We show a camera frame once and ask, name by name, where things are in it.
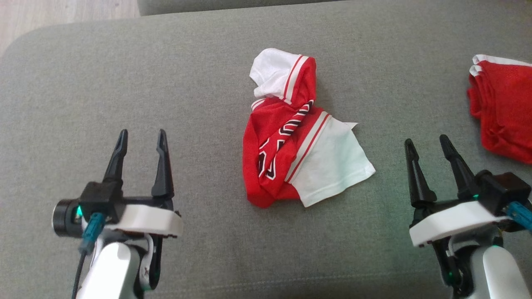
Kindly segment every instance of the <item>folded red shirt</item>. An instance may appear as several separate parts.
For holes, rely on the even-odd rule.
[[[481,54],[473,63],[468,96],[482,145],[532,164],[532,64]]]

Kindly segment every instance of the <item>red and white jersey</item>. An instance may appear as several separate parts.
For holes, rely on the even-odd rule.
[[[250,77],[257,83],[244,132],[248,200],[268,207],[301,200],[305,207],[341,193],[375,173],[352,129],[316,107],[314,58],[263,50]]]

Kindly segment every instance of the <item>blue cable connector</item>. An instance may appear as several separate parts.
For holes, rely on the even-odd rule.
[[[508,205],[506,214],[512,218],[513,221],[532,232],[532,212],[524,205],[519,202],[511,202]]]
[[[94,244],[98,236],[102,233],[105,225],[105,215],[102,213],[93,213],[90,216],[87,228],[83,232],[81,238],[81,244],[78,247],[78,251],[81,254],[91,255],[94,250]]]

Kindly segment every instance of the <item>red fabric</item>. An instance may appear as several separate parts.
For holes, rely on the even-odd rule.
[[[291,75],[297,79],[290,105],[276,97],[266,98],[250,115],[243,138],[242,169],[247,199],[254,205],[268,207],[275,200],[300,199],[285,178],[301,142],[323,111],[312,101],[315,69],[315,60],[309,57],[299,73]]]
[[[470,112],[489,151],[532,164],[532,67],[480,61],[470,76]]]

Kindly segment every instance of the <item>white trim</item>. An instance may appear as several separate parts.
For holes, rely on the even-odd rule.
[[[255,108],[257,108],[262,103],[264,103],[265,100],[266,100],[266,98],[260,98],[260,99],[256,100],[255,102],[253,102],[253,104],[251,104],[251,111],[254,111]]]
[[[532,67],[532,64],[508,59],[508,58],[502,58],[502,57],[495,57],[495,56],[489,56],[485,54],[477,54],[473,56],[473,64],[478,64],[481,61],[487,61],[491,63],[497,63],[497,64],[506,64],[506,65],[524,65],[526,67]]]
[[[309,151],[312,149],[312,144],[310,144],[310,142],[312,141],[312,139],[314,138],[314,135],[316,134],[319,134],[323,131],[323,129],[325,128],[326,124],[328,121],[330,121],[330,119],[332,118],[329,118],[324,124],[323,126],[321,126],[321,123],[323,122],[323,120],[327,117],[328,113],[325,112],[325,111],[322,111],[320,116],[318,117],[318,119],[316,120],[316,122],[314,123],[314,125],[312,126],[312,128],[310,129],[309,133],[306,135],[305,137],[305,140],[303,140],[303,143],[301,143],[301,146],[299,147],[299,149],[297,150],[297,154],[296,154],[296,159],[292,162],[292,164],[290,165],[290,169],[288,170],[288,173],[286,174],[286,178],[285,178],[285,181],[290,178],[290,176],[292,176],[292,172],[294,172],[296,166],[300,163],[301,159],[303,158],[303,156],[305,155],[305,152],[307,152],[307,148],[308,147],[311,147],[309,149]],[[319,135],[316,136],[316,138],[314,138],[314,143],[316,142],[316,140],[318,140],[319,138]],[[297,173],[299,172],[299,169],[301,169],[301,167],[299,167],[297,170],[296,170],[296,173],[292,176],[292,179],[294,177],[296,177]]]
[[[308,58],[308,56],[301,56],[301,59],[295,65],[290,78],[288,78],[288,89],[286,90],[284,101],[289,105],[292,103],[292,93],[294,92],[294,85],[296,84],[297,76],[299,76],[299,71]]]
[[[479,66],[479,65],[472,65],[472,66],[469,68],[469,73],[470,73],[471,75],[473,75],[473,77],[478,76],[478,72],[482,72],[482,67]]]
[[[268,142],[270,142],[270,139],[266,139],[266,141],[261,145],[259,146],[259,149],[261,150],[262,148],[264,148],[266,146],[266,144],[268,144]]]

